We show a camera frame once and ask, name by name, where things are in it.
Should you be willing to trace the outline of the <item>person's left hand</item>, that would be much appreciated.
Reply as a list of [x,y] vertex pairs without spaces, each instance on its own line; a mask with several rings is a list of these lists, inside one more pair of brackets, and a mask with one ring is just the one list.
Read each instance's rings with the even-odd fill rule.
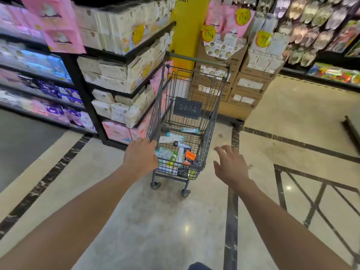
[[154,151],[130,151],[129,144],[121,166],[121,175],[135,182],[158,167],[158,158]]

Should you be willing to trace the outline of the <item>person's right hand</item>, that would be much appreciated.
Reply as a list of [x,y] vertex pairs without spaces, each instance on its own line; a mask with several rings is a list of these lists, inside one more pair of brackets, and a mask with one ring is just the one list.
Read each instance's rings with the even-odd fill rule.
[[250,183],[248,165],[245,162],[243,155],[239,153],[239,149],[236,149],[236,158],[227,158],[222,146],[216,146],[214,151],[218,154],[219,161],[223,166],[223,176],[217,176],[222,182],[224,182],[230,189],[236,193],[239,193]]

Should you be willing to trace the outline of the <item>person's left forearm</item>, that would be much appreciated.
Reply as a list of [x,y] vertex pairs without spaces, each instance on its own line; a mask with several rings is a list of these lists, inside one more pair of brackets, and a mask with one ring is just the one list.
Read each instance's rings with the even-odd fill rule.
[[143,176],[121,166],[28,233],[0,259],[0,270],[71,270],[126,191]]

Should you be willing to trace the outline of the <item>person's right forearm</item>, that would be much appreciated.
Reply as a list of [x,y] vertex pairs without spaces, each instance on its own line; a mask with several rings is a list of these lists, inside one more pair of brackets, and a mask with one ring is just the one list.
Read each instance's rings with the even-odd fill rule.
[[279,270],[352,270],[319,238],[282,209],[253,180],[231,181]]

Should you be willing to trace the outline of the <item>green white packet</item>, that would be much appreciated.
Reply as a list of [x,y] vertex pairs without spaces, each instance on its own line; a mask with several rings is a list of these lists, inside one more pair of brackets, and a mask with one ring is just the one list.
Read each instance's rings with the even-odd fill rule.
[[154,151],[158,158],[159,167],[173,166],[177,159],[178,153],[165,147],[160,147]]

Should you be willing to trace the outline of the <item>pink tissue packs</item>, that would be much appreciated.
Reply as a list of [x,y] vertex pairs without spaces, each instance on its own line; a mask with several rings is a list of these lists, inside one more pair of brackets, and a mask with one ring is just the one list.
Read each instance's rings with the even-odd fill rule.
[[166,96],[165,86],[169,80],[173,61],[165,62],[164,78],[160,68],[150,80],[145,90],[130,105],[113,102],[110,104],[110,119],[102,122],[109,139],[129,144],[138,138],[145,138],[148,132],[157,94],[162,88],[162,95]]

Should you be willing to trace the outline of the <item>black cart sign plate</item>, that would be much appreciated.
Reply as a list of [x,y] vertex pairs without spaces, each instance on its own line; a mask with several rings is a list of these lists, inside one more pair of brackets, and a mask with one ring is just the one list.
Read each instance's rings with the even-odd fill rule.
[[175,98],[173,114],[185,118],[198,119],[201,115],[202,103],[182,97]]

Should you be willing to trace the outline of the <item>stack of brown cardboard boxes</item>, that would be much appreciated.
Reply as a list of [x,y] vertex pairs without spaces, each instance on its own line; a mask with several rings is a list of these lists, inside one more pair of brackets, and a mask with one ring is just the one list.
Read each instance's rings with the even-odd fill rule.
[[245,121],[258,106],[273,80],[241,72],[249,43],[240,38],[236,45],[223,45],[220,40],[199,41],[188,99],[212,110],[220,100],[218,113]]

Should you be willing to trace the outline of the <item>stacks of white tissue packs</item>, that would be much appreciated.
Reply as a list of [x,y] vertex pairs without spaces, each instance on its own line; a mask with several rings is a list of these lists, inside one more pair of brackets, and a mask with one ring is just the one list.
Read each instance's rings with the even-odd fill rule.
[[177,0],[128,0],[105,7],[73,2],[86,54],[77,58],[102,118],[133,128],[152,104],[150,84],[173,43]]

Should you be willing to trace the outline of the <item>black shelf unit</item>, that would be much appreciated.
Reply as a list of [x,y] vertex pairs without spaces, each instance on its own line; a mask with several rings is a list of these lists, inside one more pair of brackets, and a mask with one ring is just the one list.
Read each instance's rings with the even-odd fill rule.
[[[155,40],[159,39],[166,32],[171,31],[173,27],[176,26],[176,24],[177,24],[176,21],[170,22],[167,26],[160,29],[157,33],[149,37],[142,44],[138,45],[135,49],[131,50],[129,53],[125,55],[120,55],[111,51],[94,49],[90,47],[85,47],[86,50],[85,55],[91,58],[100,58],[107,62],[119,63],[120,65],[129,65],[136,57],[138,57],[140,54],[145,52],[146,47],[152,45],[155,42]],[[128,144],[123,143],[122,141],[120,142],[109,139],[109,137],[106,135],[105,129],[102,126],[102,120],[100,118],[100,115],[96,113],[94,107],[91,104],[92,101],[91,92],[93,89],[98,89],[106,92],[113,92],[115,95],[120,95],[120,96],[124,96],[125,98],[133,99],[141,91],[141,89],[149,83],[151,77],[153,77],[153,75],[158,71],[158,69],[164,63],[164,60],[161,60],[156,67],[151,69],[151,72],[147,75],[147,77],[143,78],[142,81],[137,84],[136,89],[129,94],[119,91],[109,90],[106,89],[105,87],[85,81],[83,74],[77,63],[77,58],[81,56],[83,55],[60,53],[60,57],[64,62],[67,71],[70,74],[74,87],[79,92],[85,110],[88,112],[90,119],[92,120],[92,123],[97,131],[97,133],[93,134],[93,136],[98,137],[102,141],[102,143],[106,146],[110,146],[120,150],[125,150]]]

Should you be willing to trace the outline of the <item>person's dark blue clothing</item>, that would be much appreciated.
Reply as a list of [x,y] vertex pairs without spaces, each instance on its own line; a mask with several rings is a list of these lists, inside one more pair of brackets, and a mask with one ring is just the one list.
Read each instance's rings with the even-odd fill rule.
[[201,262],[196,262],[191,264],[187,270],[212,270],[212,269]]

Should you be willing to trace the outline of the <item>white packs on boxes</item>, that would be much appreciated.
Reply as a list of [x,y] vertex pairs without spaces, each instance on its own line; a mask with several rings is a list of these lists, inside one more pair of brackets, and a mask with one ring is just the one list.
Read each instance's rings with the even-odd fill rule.
[[[283,53],[290,42],[292,23],[282,22],[272,13],[256,12],[250,30],[250,44],[241,66],[241,72],[273,80],[285,63]],[[259,48],[255,44],[255,36],[259,30],[273,33],[272,41],[267,48]]]

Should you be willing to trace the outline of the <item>round yellow price tag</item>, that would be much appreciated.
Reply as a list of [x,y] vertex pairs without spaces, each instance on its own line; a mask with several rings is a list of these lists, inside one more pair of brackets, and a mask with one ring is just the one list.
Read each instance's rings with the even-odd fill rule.
[[213,25],[203,25],[201,29],[201,38],[204,42],[212,42],[216,37],[216,29]]
[[236,23],[238,26],[245,26],[251,20],[252,11],[247,8],[239,8],[236,11]]
[[273,33],[271,32],[259,30],[255,36],[256,46],[259,48],[267,48],[272,41],[272,35]]

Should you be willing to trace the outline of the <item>yellow pillar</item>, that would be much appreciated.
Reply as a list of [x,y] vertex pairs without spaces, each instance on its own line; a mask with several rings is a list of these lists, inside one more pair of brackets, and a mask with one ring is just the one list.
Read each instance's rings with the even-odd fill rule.
[[211,0],[176,0],[171,20],[176,21],[171,50],[196,58],[200,32]]

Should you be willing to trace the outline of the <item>aisle shelf of pastel packets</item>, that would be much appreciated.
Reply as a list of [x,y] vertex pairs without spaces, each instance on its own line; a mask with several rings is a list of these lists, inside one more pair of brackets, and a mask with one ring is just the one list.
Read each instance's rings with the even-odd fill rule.
[[0,109],[93,136],[97,131],[60,53],[21,0],[0,0]]

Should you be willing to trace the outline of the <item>shelf of colourful toys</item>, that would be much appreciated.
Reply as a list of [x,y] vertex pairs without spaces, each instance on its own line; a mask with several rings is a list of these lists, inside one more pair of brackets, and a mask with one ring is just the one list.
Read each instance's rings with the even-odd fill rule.
[[308,70],[306,75],[360,86],[360,71],[336,67],[331,64],[316,62]]

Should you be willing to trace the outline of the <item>pink packs on boxes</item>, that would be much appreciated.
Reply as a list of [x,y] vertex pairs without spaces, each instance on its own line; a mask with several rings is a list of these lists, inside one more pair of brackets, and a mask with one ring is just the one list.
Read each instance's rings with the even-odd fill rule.
[[227,33],[232,33],[237,35],[238,38],[246,38],[255,16],[255,11],[248,7],[244,7],[252,11],[252,17],[247,25],[238,26],[236,23],[236,11],[239,8],[243,7],[237,4],[229,4],[224,1],[211,0],[205,16],[205,25],[213,25],[216,29],[216,33],[222,36]]

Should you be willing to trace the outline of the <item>hanging pink packets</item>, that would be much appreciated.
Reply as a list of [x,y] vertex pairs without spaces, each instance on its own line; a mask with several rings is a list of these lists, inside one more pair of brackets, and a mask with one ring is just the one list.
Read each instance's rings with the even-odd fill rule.
[[36,17],[35,27],[44,35],[53,53],[85,54],[70,0],[21,0]]

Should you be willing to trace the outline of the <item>rack of pastel slippers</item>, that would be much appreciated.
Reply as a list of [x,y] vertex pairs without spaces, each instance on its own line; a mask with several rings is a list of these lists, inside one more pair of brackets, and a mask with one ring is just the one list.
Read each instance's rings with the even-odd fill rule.
[[360,0],[235,0],[254,8],[251,36],[260,20],[275,19],[274,32],[289,36],[282,54],[287,67],[338,62],[360,56]]

